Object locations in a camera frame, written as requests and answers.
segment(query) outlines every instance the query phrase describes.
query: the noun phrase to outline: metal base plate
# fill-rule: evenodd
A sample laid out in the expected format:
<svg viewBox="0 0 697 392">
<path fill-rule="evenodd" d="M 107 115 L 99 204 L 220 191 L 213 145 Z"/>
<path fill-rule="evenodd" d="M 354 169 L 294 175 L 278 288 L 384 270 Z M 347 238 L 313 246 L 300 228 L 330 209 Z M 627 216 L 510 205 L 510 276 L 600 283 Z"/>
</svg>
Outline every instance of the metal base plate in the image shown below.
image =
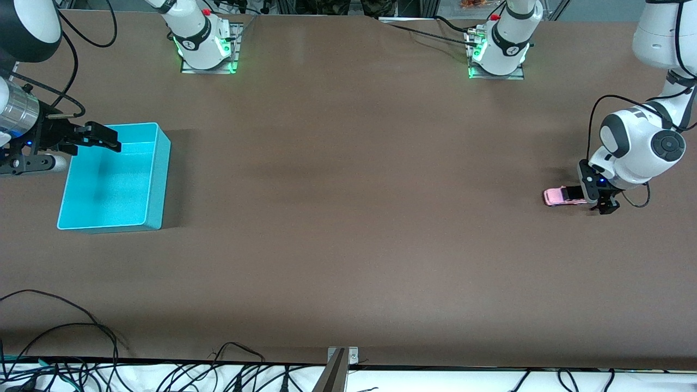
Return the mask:
<svg viewBox="0 0 697 392">
<path fill-rule="evenodd" d="M 237 72 L 237 64 L 240 60 L 240 47 L 242 46 L 242 23 L 230 23 L 230 57 L 223 60 L 216 67 L 207 70 L 192 68 L 186 61 L 181 61 L 182 73 L 196 73 L 204 75 L 231 75 Z"/>
<path fill-rule="evenodd" d="M 467 58 L 467 64 L 469 67 L 470 79 L 494 79 L 494 80 L 523 80 L 525 75 L 523 74 L 523 66 L 520 65 L 515 71 L 508 75 L 492 75 L 485 71 L 482 66 L 472 61 L 470 57 Z"/>
<path fill-rule="evenodd" d="M 334 351 L 340 349 L 341 347 L 329 347 L 327 351 L 327 362 L 332 358 Z M 347 347 L 348 348 L 348 364 L 355 365 L 358 363 L 358 347 Z"/>
</svg>

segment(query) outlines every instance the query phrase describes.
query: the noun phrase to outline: metal bracket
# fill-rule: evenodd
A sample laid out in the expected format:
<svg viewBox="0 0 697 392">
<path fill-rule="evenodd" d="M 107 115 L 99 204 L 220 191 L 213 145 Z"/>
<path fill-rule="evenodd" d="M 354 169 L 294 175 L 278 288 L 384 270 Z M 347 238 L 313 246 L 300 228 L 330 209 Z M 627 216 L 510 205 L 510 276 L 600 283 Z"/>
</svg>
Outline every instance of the metal bracket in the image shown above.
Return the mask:
<svg viewBox="0 0 697 392">
<path fill-rule="evenodd" d="M 332 355 L 342 347 L 329 347 L 327 350 L 327 362 L 331 361 Z M 344 347 L 348 349 L 348 364 L 355 365 L 358 363 L 358 347 Z"/>
<path fill-rule="evenodd" d="M 346 377 L 349 375 L 349 360 L 358 360 L 357 347 L 330 347 L 329 363 L 314 385 L 312 392 L 345 392 Z"/>
</svg>

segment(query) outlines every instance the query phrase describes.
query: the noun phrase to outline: white floor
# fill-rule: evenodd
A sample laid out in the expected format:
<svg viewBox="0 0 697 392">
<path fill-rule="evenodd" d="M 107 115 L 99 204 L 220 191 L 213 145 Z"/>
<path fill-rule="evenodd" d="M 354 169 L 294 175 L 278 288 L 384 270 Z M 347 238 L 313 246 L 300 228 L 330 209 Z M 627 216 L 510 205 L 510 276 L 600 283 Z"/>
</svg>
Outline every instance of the white floor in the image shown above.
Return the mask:
<svg viewBox="0 0 697 392">
<path fill-rule="evenodd" d="M 34 367 L 36 367 L 36 365 L 19 365 L 15 368 L 15 371 Z M 135 392 L 155 392 L 162 380 L 175 368 L 175 365 L 127 365 L 119 367 L 118 373 L 131 390 Z M 210 366 L 208 365 L 200 365 L 195 369 L 191 369 L 188 376 L 195 378 L 209 368 Z M 217 386 L 216 373 L 209 372 L 205 377 L 202 377 L 200 381 L 187 386 L 185 389 L 183 388 L 184 386 L 191 384 L 191 378 L 179 372 L 176 375 L 180 375 L 181 377 L 179 377 L 170 388 L 170 391 L 222 392 L 225 386 L 241 368 L 241 365 L 222 366 L 216 370 Z M 322 370 L 323 368 L 321 366 L 317 366 L 294 370 L 290 374 L 303 392 L 310 392 Z M 111 371 L 111 368 L 105 368 L 100 372 L 105 379 L 108 379 Z M 273 366 L 268 370 L 260 372 L 256 379 L 256 388 L 254 390 L 252 389 L 254 386 L 253 379 L 251 379 L 251 377 L 245 377 L 243 381 L 246 382 L 249 380 L 249 382 L 244 387 L 243 391 L 278 392 L 281 388 L 283 377 L 278 377 L 269 384 L 266 383 L 283 372 L 284 367 L 280 365 Z M 523 374 L 523 371 L 512 372 L 498 370 L 447 372 L 359 370 L 357 372 L 350 372 L 348 375 L 346 392 L 365 392 L 370 389 L 374 389 L 375 392 L 508 392 L 514 388 Z M 574 372 L 573 374 L 581 392 L 602 392 L 609 378 L 609 374 L 606 372 Z M 43 390 L 50 379 L 51 376 L 42 376 L 36 388 L 38 390 Z M 565 378 L 565 381 L 571 386 L 567 378 Z M 169 379 L 160 387 L 160 391 L 165 389 L 168 383 Z M 3 386 L 7 387 L 10 385 L 21 385 L 21 382 L 4 384 Z M 52 387 L 53 392 L 71 392 L 74 390 L 75 389 L 71 385 L 60 379 L 56 380 Z M 85 387 L 86 392 L 96 392 L 97 390 L 94 381 L 90 381 Z M 289 390 L 290 392 L 297 392 L 293 384 L 289 385 Z M 697 374 L 619 372 L 615 376 L 615 380 L 608 391 L 694 392 L 695 390 L 697 390 Z M 116 377 L 113 377 L 111 391 L 128 392 Z M 559 384 L 554 371 L 540 371 L 533 372 L 523 383 L 519 392 L 564 392 L 564 388 Z"/>
</svg>

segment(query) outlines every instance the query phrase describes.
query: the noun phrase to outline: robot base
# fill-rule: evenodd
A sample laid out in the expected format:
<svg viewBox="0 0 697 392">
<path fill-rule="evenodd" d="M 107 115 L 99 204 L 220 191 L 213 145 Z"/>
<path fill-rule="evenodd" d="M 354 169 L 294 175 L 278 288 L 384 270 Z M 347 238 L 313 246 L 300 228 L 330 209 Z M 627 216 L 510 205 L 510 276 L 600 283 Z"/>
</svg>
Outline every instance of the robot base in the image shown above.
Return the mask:
<svg viewBox="0 0 697 392">
<path fill-rule="evenodd" d="M 465 42 L 476 43 L 477 46 L 467 47 L 467 66 L 470 79 L 493 79 L 493 80 L 523 80 L 525 75 L 523 74 L 523 65 L 518 65 L 515 71 L 508 75 L 494 75 L 485 71 L 480 64 L 473 60 L 475 55 L 479 54 L 479 50 L 482 49 L 484 34 L 484 25 L 480 24 L 475 29 L 469 29 L 464 33 Z"/>
<path fill-rule="evenodd" d="M 200 70 L 190 66 L 184 59 L 181 61 L 181 73 L 200 73 L 205 75 L 231 75 L 237 73 L 237 65 L 240 60 L 240 47 L 242 46 L 242 23 L 229 24 L 229 42 L 223 45 L 230 46 L 230 56 L 220 62 L 217 66 Z"/>
</svg>

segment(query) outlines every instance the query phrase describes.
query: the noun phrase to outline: silver cylinder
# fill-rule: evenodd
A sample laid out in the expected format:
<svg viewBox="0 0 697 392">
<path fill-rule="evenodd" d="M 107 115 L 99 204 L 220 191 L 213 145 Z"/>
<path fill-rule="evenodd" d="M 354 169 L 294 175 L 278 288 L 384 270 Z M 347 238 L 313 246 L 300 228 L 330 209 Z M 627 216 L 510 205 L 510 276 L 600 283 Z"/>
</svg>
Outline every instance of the silver cylinder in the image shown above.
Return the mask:
<svg viewBox="0 0 697 392">
<path fill-rule="evenodd" d="M 0 131 L 19 137 L 34 126 L 39 117 L 39 100 L 18 85 L 0 78 L 0 89 L 7 88 L 8 100 L 0 113 Z"/>
</svg>

